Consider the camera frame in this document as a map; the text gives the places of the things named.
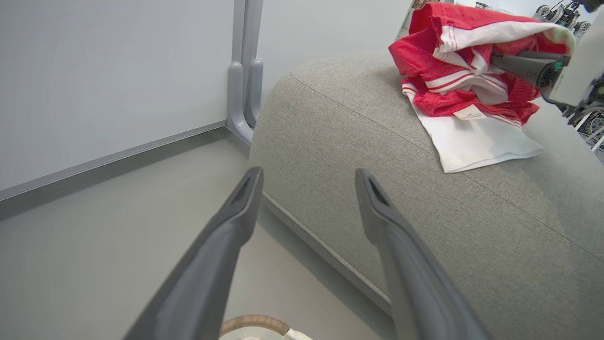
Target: wicker rim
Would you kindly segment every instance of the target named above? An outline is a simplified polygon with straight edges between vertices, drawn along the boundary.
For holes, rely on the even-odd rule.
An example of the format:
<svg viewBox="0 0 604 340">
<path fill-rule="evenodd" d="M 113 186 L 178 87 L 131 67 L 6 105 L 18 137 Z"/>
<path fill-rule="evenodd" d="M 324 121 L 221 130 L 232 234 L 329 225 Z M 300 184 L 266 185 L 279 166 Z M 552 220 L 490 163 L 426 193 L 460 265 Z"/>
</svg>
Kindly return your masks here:
<svg viewBox="0 0 604 340">
<path fill-rule="evenodd" d="M 289 331 L 289 326 L 285 322 L 270 316 L 243 315 L 223 322 L 220 327 L 220 336 L 244 327 L 262 327 L 279 333 L 282 336 Z"/>
</svg>

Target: clothing tag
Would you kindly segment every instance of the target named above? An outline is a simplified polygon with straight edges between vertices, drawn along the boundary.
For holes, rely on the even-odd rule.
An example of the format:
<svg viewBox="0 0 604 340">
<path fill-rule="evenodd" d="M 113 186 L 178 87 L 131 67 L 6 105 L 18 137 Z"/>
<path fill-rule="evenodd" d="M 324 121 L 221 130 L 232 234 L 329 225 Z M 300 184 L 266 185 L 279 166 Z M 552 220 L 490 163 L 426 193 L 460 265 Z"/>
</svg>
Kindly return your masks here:
<svg viewBox="0 0 604 340">
<path fill-rule="evenodd" d="M 470 105 L 467 108 L 459 110 L 453 114 L 461 120 L 475 120 L 487 117 L 484 113 L 480 112 L 476 105 Z"/>
</svg>

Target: gray sofa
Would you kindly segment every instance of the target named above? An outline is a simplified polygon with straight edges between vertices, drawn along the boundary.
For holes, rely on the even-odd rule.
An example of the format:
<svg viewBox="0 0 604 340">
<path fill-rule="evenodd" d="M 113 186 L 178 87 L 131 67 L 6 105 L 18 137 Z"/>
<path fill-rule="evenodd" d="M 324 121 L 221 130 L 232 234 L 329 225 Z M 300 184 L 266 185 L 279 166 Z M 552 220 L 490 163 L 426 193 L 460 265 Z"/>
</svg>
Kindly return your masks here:
<svg viewBox="0 0 604 340">
<path fill-rule="evenodd" d="M 559 111 L 525 133 L 547 152 L 444 174 L 388 53 L 312 62 L 275 86 L 251 164 L 266 201 L 387 312 L 354 173 L 371 169 L 495 339 L 604 338 L 604 167 Z"/>
</svg>

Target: red garment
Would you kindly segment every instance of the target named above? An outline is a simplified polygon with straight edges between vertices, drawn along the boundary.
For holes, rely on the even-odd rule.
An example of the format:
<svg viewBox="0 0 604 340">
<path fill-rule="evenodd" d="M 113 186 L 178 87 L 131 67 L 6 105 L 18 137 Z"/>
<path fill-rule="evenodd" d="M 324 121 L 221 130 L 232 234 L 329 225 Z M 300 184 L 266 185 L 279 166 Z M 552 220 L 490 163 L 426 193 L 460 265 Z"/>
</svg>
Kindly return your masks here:
<svg viewBox="0 0 604 340">
<path fill-rule="evenodd" d="M 481 8 L 428 3 L 413 13 L 410 35 L 390 46 L 414 104 L 428 116 L 451 116 L 476 105 L 486 114 L 525 124 L 539 107 L 539 90 L 490 67 L 492 51 L 516 55 L 542 51 L 571 55 L 567 28 Z"/>
</svg>

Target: gray floor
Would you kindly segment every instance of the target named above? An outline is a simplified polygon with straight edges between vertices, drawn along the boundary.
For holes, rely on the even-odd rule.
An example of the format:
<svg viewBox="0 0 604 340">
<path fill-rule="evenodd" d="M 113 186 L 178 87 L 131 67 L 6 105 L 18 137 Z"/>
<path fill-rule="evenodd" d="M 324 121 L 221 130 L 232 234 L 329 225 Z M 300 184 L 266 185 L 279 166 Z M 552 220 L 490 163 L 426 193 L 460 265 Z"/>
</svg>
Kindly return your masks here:
<svg viewBox="0 0 604 340">
<path fill-rule="evenodd" d="M 123 337 L 247 168 L 225 129 L 131 158 L 0 202 L 0 339 Z M 266 208 L 225 319 L 252 313 L 315 340 L 394 338 L 391 319 Z"/>
</svg>

